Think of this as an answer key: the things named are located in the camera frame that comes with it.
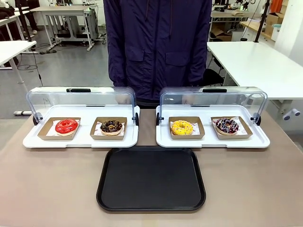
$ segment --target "navy jacket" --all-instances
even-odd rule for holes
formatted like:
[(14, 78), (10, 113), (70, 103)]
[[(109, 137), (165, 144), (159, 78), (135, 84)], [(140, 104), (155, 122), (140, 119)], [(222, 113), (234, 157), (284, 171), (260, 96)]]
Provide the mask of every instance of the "navy jacket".
[(201, 80), (211, 6), (211, 0), (104, 0), (114, 86), (158, 100), (164, 87)]

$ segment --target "white table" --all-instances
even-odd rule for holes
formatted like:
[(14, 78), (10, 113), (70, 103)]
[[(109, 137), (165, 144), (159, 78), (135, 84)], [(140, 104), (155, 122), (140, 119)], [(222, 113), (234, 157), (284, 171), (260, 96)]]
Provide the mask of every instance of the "white table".
[(21, 7), (21, 9), (23, 11), (23, 10), (29, 9), (29, 7), (28, 6), (23, 6), (23, 7)]
[(2, 41), (0, 42), (0, 65), (9, 61), (14, 73), (17, 76), (17, 80), (19, 84), (23, 84), (24, 81), (19, 74), (19, 70), (16, 67), (16, 64), (13, 60), (13, 57), (16, 57), (18, 54), (27, 50), (28, 48), (35, 45), (36, 41)]
[(21, 22), (19, 20), (19, 16), (20, 16), (20, 12), (15, 12), (15, 15), (13, 15), (7, 19), (0, 20), (0, 26), (5, 25), (6, 29), (8, 30), (10, 40), (13, 40), (13, 37), (11, 36), (8, 24), (11, 22), (14, 22), (14, 21), (16, 21), (16, 23), (17, 23), (17, 27), (18, 27), (18, 31), (19, 31), (21, 40), (24, 40), (23, 33), (21, 30)]
[[(54, 48), (55, 45), (53, 44), (52, 40), (51, 40), (51, 36), (49, 35), (48, 31), (47, 31), (47, 27), (46, 27), (46, 21), (44, 19), (44, 17), (46, 17), (47, 19), (47, 23), (48, 26), (51, 28), (51, 24), (53, 22), (53, 27), (55, 29), (60, 29), (61, 27), (61, 22), (59, 17), (68, 17), (68, 16), (81, 16), (84, 19), (84, 25), (85, 25), (85, 31), (87, 34), (87, 41), (89, 43), (89, 48), (87, 49), (87, 51), (89, 51), (93, 46), (94, 43), (91, 41), (90, 37), (89, 37), (89, 28), (88, 28), (88, 22), (87, 22), (87, 18), (85, 16), (85, 11), (88, 10), (88, 6), (40, 6), (38, 8), (35, 9), (31, 9), (31, 12), (40, 12), (42, 19), (43, 19), (43, 23), (44, 23), (44, 27), (45, 27), (45, 31), (48, 37), (48, 41), (50, 44), (49, 50)], [(71, 26), (71, 22), (70, 20), (67, 20), (68, 23), (68, 27), (69, 27), (69, 31), (71, 33), (71, 37), (69, 40), (71, 41), (76, 41), (77, 38), (74, 37), (72, 31), (72, 26)]]
[[(26, 14), (26, 13), (29, 13), (29, 10), (22, 11), (22, 12), (23, 12), (23, 14)], [(14, 21), (17, 23), (17, 28), (18, 28), (21, 40), (23, 40), (23, 41), (25, 40), (24, 36), (23, 36), (23, 33), (22, 33), (22, 30), (21, 30), (21, 22), (20, 22), (19, 16), (20, 16), (20, 12), (19, 11), (17, 11), (17, 12), (15, 11), (15, 15), (13, 15), (13, 16), (7, 18), (7, 19), (0, 20), (0, 26), (3, 26), (3, 25), (6, 26), (6, 29), (7, 29), (8, 34), (9, 34), (9, 39), (11, 41), (13, 41), (13, 37), (12, 37), (12, 35), (10, 33), (9, 23), (14, 22)], [(10, 69), (11, 69), (11, 67), (0, 67), (0, 70), (10, 70)]]
[(280, 113), (287, 111), (292, 100), (303, 99), (303, 67), (268, 45), (208, 42), (207, 46), (228, 73), (224, 86), (232, 78), (240, 87), (258, 87), (279, 105)]

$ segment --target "black plastic tray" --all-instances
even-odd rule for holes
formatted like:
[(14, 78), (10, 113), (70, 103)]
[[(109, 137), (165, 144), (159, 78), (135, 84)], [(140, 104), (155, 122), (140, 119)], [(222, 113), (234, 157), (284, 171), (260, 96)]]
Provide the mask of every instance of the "black plastic tray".
[(108, 152), (98, 204), (109, 211), (184, 211), (206, 193), (196, 155), (188, 148), (131, 147)]

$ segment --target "donut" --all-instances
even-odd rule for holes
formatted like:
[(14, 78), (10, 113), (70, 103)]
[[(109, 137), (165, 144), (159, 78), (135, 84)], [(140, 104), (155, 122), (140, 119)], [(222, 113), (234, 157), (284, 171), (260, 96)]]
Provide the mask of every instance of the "donut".
[(234, 135), (239, 130), (239, 125), (230, 118), (220, 118), (216, 121), (216, 130), (222, 135)]
[(193, 125), (186, 121), (175, 121), (171, 126), (174, 135), (191, 135), (193, 133)]
[(60, 136), (72, 135), (78, 127), (78, 122), (74, 119), (65, 119), (56, 124), (55, 130)]
[(122, 123), (119, 121), (106, 121), (101, 125), (101, 131), (106, 136), (118, 135), (122, 130)]

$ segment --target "red glazed donut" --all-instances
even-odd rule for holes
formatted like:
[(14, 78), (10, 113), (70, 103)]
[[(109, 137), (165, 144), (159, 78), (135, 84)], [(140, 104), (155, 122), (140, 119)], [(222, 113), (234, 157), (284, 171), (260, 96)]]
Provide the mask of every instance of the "red glazed donut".
[(65, 119), (56, 124), (55, 130), (59, 135), (68, 136), (78, 127), (78, 123), (74, 119)]

